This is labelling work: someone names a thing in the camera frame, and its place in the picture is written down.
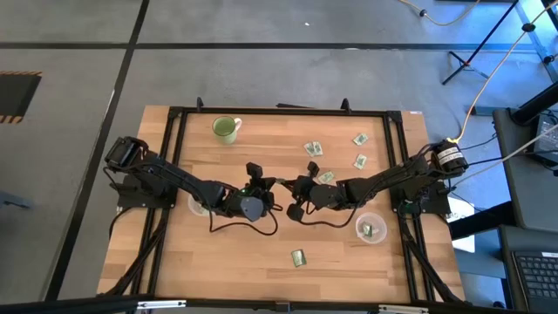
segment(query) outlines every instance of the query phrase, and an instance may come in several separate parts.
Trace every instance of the desk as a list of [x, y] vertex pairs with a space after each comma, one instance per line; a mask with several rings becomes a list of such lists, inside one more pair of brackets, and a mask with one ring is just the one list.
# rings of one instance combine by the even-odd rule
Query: desk
[[[138, 137], [153, 151], [160, 147], [168, 109], [148, 106], [144, 111]], [[187, 116], [180, 167], [204, 180], [225, 181], [242, 187], [248, 181], [246, 163], [249, 161], [262, 166], [264, 176], [296, 178], [307, 173], [310, 157], [303, 144], [311, 140], [319, 140], [323, 147], [324, 156], [312, 159], [322, 169], [320, 174], [331, 170], [336, 180], [368, 177], [389, 167], [381, 119], [234, 115], [243, 120], [242, 128], [236, 143], [225, 147], [214, 140], [211, 131], [212, 122], [218, 116], [210, 113]], [[424, 119], [420, 113], [403, 113], [403, 118], [409, 154], [415, 154], [427, 141]], [[367, 133], [370, 139], [358, 147], [352, 139], [361, 132]], [[175, 136], [176, 133], [171, 139], [169, 160]], [[364, 170], [352, 166], [357, 154], [368, 156]], [[284, 208], [292, 202], [285, 188], [275, 185], [272, 192], [276, 195], [276, 203]], [[187, 197], [186, 192], [180, 191], [176, 207], [171, 211], [157, 297], [410, 302], [398, 223], [391, 212], [387, 191], [379, 193], [356, 215], [371, 211], [385, 219], [388, 235], [381, 244], [373, 246], [357, 238], [355, 220], [344, 229], [307, 227], [292, 222], [285, 212], [276, 214], [279, 230], [271, 237], [238, 226], [210, 234], [208, 218], [192, 214], [187, 207]], [[325, 209], [304, 219], [339, 223], [344, 222], [348, 214], [348, 211]], [[99, 292], [112, 288], [136, 257], [145, 216], [144, 209], [135, 208], [116, 223]], [[273, 222], [268, 218], [257, 221], [256, 227], [271, 230]], [[214, 225], [236, 220], [245, 221], [215, 217]], [[453, 293], [463, 298], [446, 224], [436, 215], [422, 215], [422, 221], [429, 260]], [[304, 250], [307, 265], [294, 267], [290, 252], [296, 249]], [[414, 270], [418, 293], [423, 296], [424, 285], [417, 263], [414, 263]], [[148, 272], [144, 271], [140, 291], [145, 291]]]
[[[517, 126], [507, 110], [493, 114], [500, 151], [506, 156], [533, 137], [530, 126]], [[511, 201], [481, 213], [452, 222], [452, 235], [458, 239], [501, 224], [540, 231], [558, 232], [558, 211], [555, 210], [556, 183], [552, 171], [529, 157], [513, 157], [504, 162]]]

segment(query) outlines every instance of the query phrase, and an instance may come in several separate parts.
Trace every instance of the cord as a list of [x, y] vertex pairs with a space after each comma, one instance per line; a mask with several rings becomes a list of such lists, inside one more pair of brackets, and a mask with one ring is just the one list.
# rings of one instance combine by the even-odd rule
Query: cord
[[116, 192], [120, 195], [120, 189], [119, 187], [116, 185], [116, 181], [112, 178], [112, 176], [108, 173], [108, 167], [103, 167], [103, 173], [105, 173], [106, 177], [108, 178], [108, 180], [111, 181], [112, 185], [114, 186], [114, 189], [116, 190]]
[[116, 216], [114, 216], [114, 218], [112, 219], [112, 222], [111, 222], [111, 226], [108, 228], [108, 238], [109, 238], [109, 240], [111, 239], [111, 236], [112, 236], [112, 229], [114, 228], [114, 223], [116, 223], [116, 221], [130, 209], [132, 209], [132, 208], [122, 208], [122, 210]]
[[118, 282], [116, 282], [112, 289], [106, 292], [106, 295], [116, 296], [122, 295], [125, 292], [127, 286], [132, 281], [132, 278], [138, 274], [138, 272], [141, 270], [141, 266], [145, 264], [146, 259], [150, 256], [155, 245], [157, 245], [157, 243], [161, 241], [162, 235], [167, 232], [167, 222], [168, 218], [162, 216], [159, 220], [157, 228], [147, 241], [146, 247], [138, 253], [126, 273], [124, 273], [124, 275], [118, 280]]
[[347, 221], [340, 224], [340, 225], [336, 225], [336, 224], [333, 224], [331, 222], [323, 222], [323, 221], [319, 221], [319, 222], [303, 222], [303, 221], [300, 221], [300, 223], [303, 224], [304, 226], [316, 226], [316, 225], [323, 224], [323, 225], [330, 226], [330, 227], [333, 227], [333, 228], [343, 228], [346, 225], [348, 225], [349, 222], [352, 220], [352, 217], [357, 212], [357, 209], [358, 209], [358, 207], [355, 207], [354, 209], [352, 209], [352, 212], [350, 213], [349, 218], [347, 219]]
[[[529, 155], [532, 155], [532, 154], [550, 154], [550, 153], [558, 153], [558, 149], [547, 150], [547, 151], [526, 152], [526, 153], [523, 153], [523, 154], [516, 154], [514, 157], [529, 156]], [[491, 158], [491, 159], [487, 159], [487, 160], [475, 161], [475, 162], [470, 163], [469, 166], [475, 166], [475, 165], [479, 165], [479, 164], [485, 163], [485, 162], [501, 160], [502, 158], [504, 158], [504, 157], [496, 157], [496, 158]]]
[[432, 23], [436, 24], [437, 26], [449, 26], [451, 24], [454, 24], [456, 22], [458, 22], [459, 20], [461, 20], [463, 17], [466, 17], [467, 14], [469, 14], [471, 12], [472, 9], [474, 9], [475, 6], [477, 6], [477, 4], [479, 4], [480, 0], [477, 0], [473, 5], [471, 5], [470, 7], [468, 7], [465, 11], [463, 11], [463, 13], [461, 13], [460, 16], [458, 16], [456, 19], [454, 19], [451, 22], [448, 23], [441, 23], [438, 22], [436, 20], [434, 20], [433, 18], [431, 18], [428, 13], [426, 13], [426, 10], [420, 9], [418, 6], [414, 5], [413, 3], [410, 3], [407, 0], [399, 0], [399, 2], [401, 3], [405, 3], [408, 6], [412, 7], [413, 9], [417, 10], [419, 13], [424, 12], [424, 17], [428, 18]]
[[539, 136], [535, 137], [534, 139], [532, 139], [532, 140], [530, 140], [529, 142], [527, 142], [526, 144], [524, 144], [522, 147], [517, 148], [513, 153], [511, 153], [511, 154], [509, 154], [508, 156], [502, 158], [500, 161], [494, 163], [492, 166], [486, 167], [486, 168], [484, 168], [484, 169], [482, 169], [482, 170], [480, 170], [480, 171], [477, 171], [477, 172], [474, 173], [474, 174], [468, 175], [467, 177], [465, 177], [465, 178], [461, 179], [460, 181], [458, 181], [457, 183], [455, 183], [454, 186], [457, 186], [458, 184], [460, 184], [461, 182], [463, 182], [463, 181], [465, 181], [465, 180], [468, 180], [468, 179], [473, 178], [475, 175], [482, 174], [483, 172], [485, 172], [485, 171], [487, 171], [487, 170], [489, 170], [489, 169], [491, 169], [491, 168], [493, 168], [493, 167], [496, 167], [496, 166], [498, 166], [499, 164], [503, 163], [504, 161], [506, 161], [506, 160], [508, 160], [508, 159], [510, 159], [510, 158], [512, 158], [512, 157], [514, 157], [516, 154], [518, 154], [519, 152], [523, 151], [523, 149], [525, 149], [525, 148], [527, 148], [529, 145], [535, 143], [535, 142], [536, 142], [538, 139], [540, 139], [541, 137], [547, 135], [548, 133], [551, 133], [551, 132], [554, 131], [556, 128], [558, 128], [558, 125], [552, 126], [552, 127], [549, 128], [547, 131], [545, 131], [545, 132], [539, 134]]
[[[544, 12], [546, 12], [547, 10], [549, 10], [550, 8], [552, 8], [555, 4], [558, 3], [558, 0], [553, 1], [548, 7], [546, 7], [541, 13], [539, 13], [539, 15], [537, 15], [534, 20], [531, 22], [531, 24], [534, 24], [534, 22], [536, 20], [539, 19], [539, 17], [542, 16], [542, 14]], [[485, 84], [482, 86], [482, 88], [480, 89], [479, 93], [477, 93], [477, 96], [474, 98], [473, 103], [471, 104], [471, 106], [469, 107], [469, 111], [467, 112], [467, 116], [465, 117], [465, 121], [463, 122], [463, 127], [461, 128], [461, 133], [459, 134], [459, 136], [456, 139], [447, 139], [448, 141], [458, 144], [459, 141], [461, 140], [461, 138], [463, 138], [463, 135], [465, 134], [465, 129], [466, 129], [466, 125], [467, 125], [467, 121], [469, 120], [469, 117], [471, 116], [471, 112], [473, 111], [473, 108], [475, 107], [475, 105], [477, 104], [477, 101], [479, 101], [480, 95], [485, 91], [485, 89], [487, 88], [488, 83], [490, 83], [490, 81], [492, 80], [492, 77], [494, 76], [494, 74], [500, 69], [500, 67], [504, 64], [504, 62], [506, 62], [507, 58], [512, 54], [512, 51], [515, 49], [515, 47], [517, 46], [517, 44], [520, 42], [520, 40], [523, 38], [523, 36], [525, 36], [525, 34], [527, 34], [526, 31], [523, 31], [523, 33], [521, 34], [521, 36], [519, 38], [517, 38], [517, 40], [515, 41], [515, 43], [512, 45], [512, 47], [509, 49], [509, 51], [507, 51], [506, 56], [504, 56], [504, 58], [498, 63], [498, 65], [496, 65], [496, 67], [494, 68], [494, 70], [492, 71], [492, 73], [490, 73], [490, 75], [487, 78], [487, 81], [485, 82]]]
[[312, 215], [312, 213], [316, 211], [316, 207], [314, 207], [310, 212], [308, 211], [309, 209], [310, 209], [310, 202], [308, 201], [306, 202], [306, 215]]
[[455, 192], [452, 192], [452, 195], [455, 196], [455, 197], [457, 197], [457, 198], [459, 198], [459, 199], [461, 199], [461, 200], [464, 201], [465, 203], [471, 205], [471, 207], [472, 207], [472, 208], [474, 209], [474, 211], [476, 211], [477, 213], [480, 213], [480, 212], [482, 211], [482, 210], [477, 209], [476, 207], [474, 207], [474, 205], [473, 205], [470, 201], [468, 201], [468, 200], [464, 199], [463, 197], [457, 195]]
[[552, 112], [550, 113], [540, 113], [543, 115], [546, 115], [548, 117], [550, 117], [550, 119], [552, 120], [552, 122], [554, 122], [554, 124], [558, 124], [558, 117], [556, 117]]
[[273, 215], [273, 211], [269, 210], [268, 213], [269, 213], [269, 215], [271, 215], [271, 218], [273, 218], [273, 221], [275, 222], [275, 225], [276, 225], [275, 228], [273, 229], [273, 231], [269, 232], [269, 233], [268, 232], [263, 232], [263, 231], [259, 230], [258, 228], [254, 227], [253, 225], [251, 225], [249, 223], [246, 223], [246, 222], [231, 222], [231, 223], [228, 223], [228, 224], [225, 224], [225, 225], [222, 225], [220, 227], [217, 227], [217, 228], [213, 229], [213, 214], [212, 214], [212, 211], [209, 210], [209, 232], [213, 233], [215, 231], [219, 231], [221, 229], [224, 229], [224, 228], [230, 227], [230, 226], [247, 226], [247, 227], [252, 228], [254, 231], [259, 233], [260, 235], [272, 236], [279, 229], [279, 223], [277, 222], [276, 216]]
[[486, 145], [486, 144], [490, 143], [490, 142], [493, 141], [494, 139], [496, 139], [496, 133], [492, 134], [492, 137], [490, 138], [490, 140], [484, 141], [484, 142], [482, 142], [482, 143], [480, 143], [480, 144], [473, 145], [473, 146], [470, 146], [470, 147], [460, 148], [460, 150], [464, 151], [464, 150], [467, 150], [467, 149], [480, 147], [480, 146], [483, 146], [483, 145]]

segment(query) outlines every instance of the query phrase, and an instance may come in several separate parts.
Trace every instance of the black tripod stand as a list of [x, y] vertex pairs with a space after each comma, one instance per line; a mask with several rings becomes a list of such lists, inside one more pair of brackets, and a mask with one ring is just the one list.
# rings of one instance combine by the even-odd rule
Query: black tripod stand
[[479, 51], [482, 49], [482, 46], [484, 46], [487, 43], [488, 39], [492, 36], [492, 34], [494, 34], [494, 32], [498, 29], [498, 26], [500, 26], [500, 24], [504, 21], [504, 19], [507, 17], [509, 12], [512, 11], [512, 9], [515, 7], [515, 5], [518, 2], [519, 2], [519, 0], [515, 0], [512, 3], [512, 5], [510, 5], [510, 7], [507, 9], [506, 13], [504, 13], [504, 15], [498, 21], [498, 23], [496, 23], [496, 25], [490, 30], [488, 35], [482, 40], [482, 43], [480, 43], [480, 45], [477, 47], [477, 49], [475, 49], [475, 51], [473, 52], [473, 54], [471, 55], [471, 57], [469, 57], [469, 59], [467, 61], [465, 61], [463, 58], [458, 56], [455, 52], [450, 51], [450, 55], [455, 57], [456, 59], [458, 59], [459, 68], [457, 70], [455, 70], [455, 72], [453, 72], [448, 78], [446, 78], [442, 82], [442, 85], [445, 85], [447, 82], [450, 81], [450, 79], [453, 79], [453, 77], [456, 76], [461, 71], [474, 71], [474, 72], [477, 72], [478, 74], [480, 74], [483, 78], [488, 79], [488, 75], [486, 75], [485, 73], [483, 73], [483, 72], [481, 72], [481, 71], [479, 71], [479, 70], [477, 70], [477, 69], [475, 69], [471, 66], [471, 61], [473, 61], [474, 56], [476, 56], [477, 53], [479, 53]]

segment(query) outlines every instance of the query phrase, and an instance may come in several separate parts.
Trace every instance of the metal clamp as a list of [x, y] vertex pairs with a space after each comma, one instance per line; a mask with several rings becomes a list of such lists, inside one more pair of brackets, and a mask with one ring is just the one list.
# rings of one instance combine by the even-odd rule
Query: metal clamp
[[386, 111], [386, 113], [393, 122], [403, 123], [403, 116], [401, 115], [401, 112], [399, 110], [388, 110]]
[[276, 302], [276, 312], [277, 313], [290, 313], [290, 303], [289, 302]]
[[341, 110], [345, 110], [347, 112], [348, 115], [351, 114], [351, 109], [350, 109], [350, 105], [349, 105], [349, 100], [348, 99], [343, 99], [343, 101], [341, 102]]
[[138, 310], [174, 309], [179, 307], [186, 307], [186, 300], [138, 302]]
[[428, 314], [427, 308], [403, 305], [379, 305], [379, 313], [386, 314]]
[[201, 97], [198, 97], [198, 99], [195, 101], [195, 107], [197, 109], [198, 113], [201, 113], [201, 108], [203, 107], [203, 101], [201, 101]]

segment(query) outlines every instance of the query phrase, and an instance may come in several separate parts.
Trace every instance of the table leg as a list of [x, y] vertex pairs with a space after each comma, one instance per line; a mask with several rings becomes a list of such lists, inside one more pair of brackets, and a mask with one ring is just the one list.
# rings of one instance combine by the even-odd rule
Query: table leg
[[510, 201], [483, 210], [475, 215], [470, 215], [467, 218], [450, 222], [449, 227], [452, 233], [452, 240], [457, 240], [497, 228], [502, 224], [515, 225], [514, 209]]

